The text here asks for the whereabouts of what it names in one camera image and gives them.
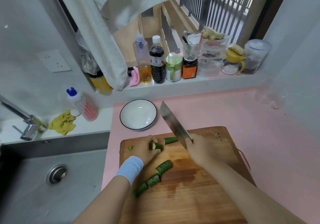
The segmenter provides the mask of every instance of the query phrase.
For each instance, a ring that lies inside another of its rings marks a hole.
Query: hand
[[[139,157],[143,161],[143,165],[146,166],[151,159],[161,152],[160,149],[149,150],[149,144],[153,142],[152,136],[143,138],[137,146],[132,149],[132,156]]]
[[[192,160],[199,166],[205,168],[206,164],[216,159],[214,146],[203,136],[191,133],[193,143],[186,138],[186,146]]]

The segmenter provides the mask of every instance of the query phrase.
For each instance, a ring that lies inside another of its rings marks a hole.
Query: dish soap bottle
[[[137,34],[133,43],[134,54],[138,63],[140,82],[150,83],[152,80],[148,43],[141,34]]]
[[[90,105],[82,92],[77,92],[74,88],[67,89],[68,99],[74,103],[78,111],[87,121],[94,121],[98,117],[96,110]]]
[[[166,80],[165,52],[160,44],[160,36],[153,36],[152,43],[150,50],[152,77],[155,83],[161,84]]]

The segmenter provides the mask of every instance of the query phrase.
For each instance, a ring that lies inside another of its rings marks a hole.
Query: cucumber slice
[[[152,175],[147,181],[147,185],[151,188],[152,186],[156,185],[160,182],[160,176],[158,174]]]
[[[163,145],[159,144],[159,143],[153,143],[152,144],[152,149],[160,149],[161,151],[163,151]]]
[[[167,138],[164,138],[163,140],[165,145],[179,141],[178,137],[167,137]]]
[[[133,190],[133,194],[135,197],[138,197],[139,195],[141,195],[143,192],[145,192],[148,189],[148,185],[146,182],[143,182],[142,184],[140,184],[137,188],[135,188]]]
[[[162,174],[164,174],[166,171],[168,171],[171,168],[172,168],[172,162],[170,160],[167,160],[162,164],[160,164],[159,166],[157,166],[155,170],[160,176],[162,176]]]

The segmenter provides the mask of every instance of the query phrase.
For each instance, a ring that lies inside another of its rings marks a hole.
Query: soy sauce bottle
[[[155,83],[161,84],[166,79],[165,52],[160,44],[160,36],[152,37],[151,56],[151,72]]]

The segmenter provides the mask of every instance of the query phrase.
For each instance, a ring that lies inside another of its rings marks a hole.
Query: pink countertop
[[[200,93],[151,100],[166,102],[187,129],[227,127],[243,151],[261,190],[307,223],[320,223],[320,144],[280,110],[256,102],[254,88]],[[126,103],[115,104],[102,189],[119,169],[124,139],[171,132],[160,114],[145,131],[125,128],[119,119]]]

